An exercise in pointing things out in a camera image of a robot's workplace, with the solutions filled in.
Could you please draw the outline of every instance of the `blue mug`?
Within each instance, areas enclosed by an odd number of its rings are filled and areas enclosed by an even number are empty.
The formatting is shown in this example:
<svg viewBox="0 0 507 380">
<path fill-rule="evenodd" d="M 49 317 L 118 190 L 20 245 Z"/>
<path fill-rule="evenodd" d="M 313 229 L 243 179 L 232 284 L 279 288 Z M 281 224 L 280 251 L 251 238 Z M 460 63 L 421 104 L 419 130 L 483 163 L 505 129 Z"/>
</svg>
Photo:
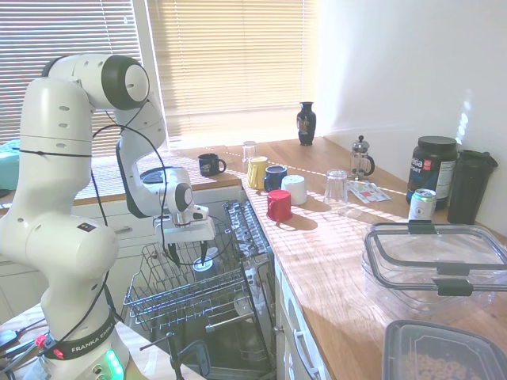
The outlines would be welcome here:
<svg viewBox="0 0 507 380">
<path fill-rule="evenodd" d="M 266 168 L 264 190 L 271 192 L 282 187 L 282 180 L 287 176 L 287 168 L 282 165 L 273 165 Z"/>
</svg>

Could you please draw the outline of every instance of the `red mug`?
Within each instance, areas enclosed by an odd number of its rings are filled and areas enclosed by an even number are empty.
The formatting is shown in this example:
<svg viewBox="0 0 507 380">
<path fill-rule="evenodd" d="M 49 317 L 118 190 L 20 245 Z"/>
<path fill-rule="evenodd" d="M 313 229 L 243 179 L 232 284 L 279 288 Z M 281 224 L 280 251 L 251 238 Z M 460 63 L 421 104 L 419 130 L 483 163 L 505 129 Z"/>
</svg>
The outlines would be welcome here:
<svg viewBox="0 0 507 380">
<path fill-rule="evenodd" d="M 292 218 L 290 192 L 273 190 L 268 193 L 268 218 L 275 222 L 284 222 Z"/>
</svg>

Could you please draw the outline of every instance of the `teal object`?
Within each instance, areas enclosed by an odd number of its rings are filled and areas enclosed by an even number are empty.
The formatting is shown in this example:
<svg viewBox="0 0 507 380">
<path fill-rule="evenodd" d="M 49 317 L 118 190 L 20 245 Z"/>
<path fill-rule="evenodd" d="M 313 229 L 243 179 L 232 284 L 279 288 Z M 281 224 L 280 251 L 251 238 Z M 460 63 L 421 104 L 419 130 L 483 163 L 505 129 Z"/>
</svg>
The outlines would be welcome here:
<svg viewBox="0 0 507 380">
<path fill-rule="evenodd" d="M 16 190 L 19 177 L 19 140 L 0 146 L 0 188 Z"/>
</svg>

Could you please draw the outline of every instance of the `white wall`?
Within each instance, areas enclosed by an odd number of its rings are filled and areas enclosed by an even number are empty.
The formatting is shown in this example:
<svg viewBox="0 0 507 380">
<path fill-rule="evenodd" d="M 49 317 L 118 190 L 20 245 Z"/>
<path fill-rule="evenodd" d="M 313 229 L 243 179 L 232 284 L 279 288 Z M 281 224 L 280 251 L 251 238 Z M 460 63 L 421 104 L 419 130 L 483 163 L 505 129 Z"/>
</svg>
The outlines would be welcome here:
<svg viewBox="0 0 507 380">
<path fill-rule="evenodd" d="M 322 0 L 318 128 L 408 180 L 422 135 L 456 137 L 499 168 L 478 221 L 507 234 L 507 1 Z"/>
</svg>

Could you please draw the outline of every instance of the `yellow mug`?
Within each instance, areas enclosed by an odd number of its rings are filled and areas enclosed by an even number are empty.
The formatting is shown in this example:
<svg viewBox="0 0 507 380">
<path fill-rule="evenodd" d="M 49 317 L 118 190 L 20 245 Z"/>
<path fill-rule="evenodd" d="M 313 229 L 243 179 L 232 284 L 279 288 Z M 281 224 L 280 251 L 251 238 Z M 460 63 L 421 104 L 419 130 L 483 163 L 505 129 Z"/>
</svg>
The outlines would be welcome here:
<svg viewBox="0 0 507 380">
<path fill-rule="evenodd" d="M 262 190 L 264 177 L 268 167 L 268 158 L 265 156 L 252 157 L 248 162 L 248 187 Z"/>
</svg>

